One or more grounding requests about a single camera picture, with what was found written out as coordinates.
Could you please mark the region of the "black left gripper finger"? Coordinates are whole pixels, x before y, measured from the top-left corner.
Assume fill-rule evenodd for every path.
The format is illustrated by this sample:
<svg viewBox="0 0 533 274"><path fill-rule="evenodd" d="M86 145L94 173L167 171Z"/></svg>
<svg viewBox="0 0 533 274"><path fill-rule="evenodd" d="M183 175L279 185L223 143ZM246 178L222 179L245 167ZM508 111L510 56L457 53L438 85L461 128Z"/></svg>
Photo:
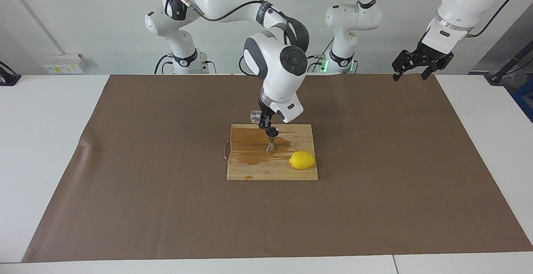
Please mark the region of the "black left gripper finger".
<svg viewBox="0 0 533 274"><path fill-rule="evenodd" d="M431 61L429 65L426 67L426 69L421 73L421 78L423 80L428 79L432 73L443 70L447 67L448 63L450 62L450 59L439 59L438 61Z"/></svg>
<svg viewBox="0 0 533 274"><path fill-rule="evenodd" d="M421 53L419 51L415 50L409 52L407 50L402 50L392 62L394 81L397 82L405 72L420 67L420 63Z"/></svg>

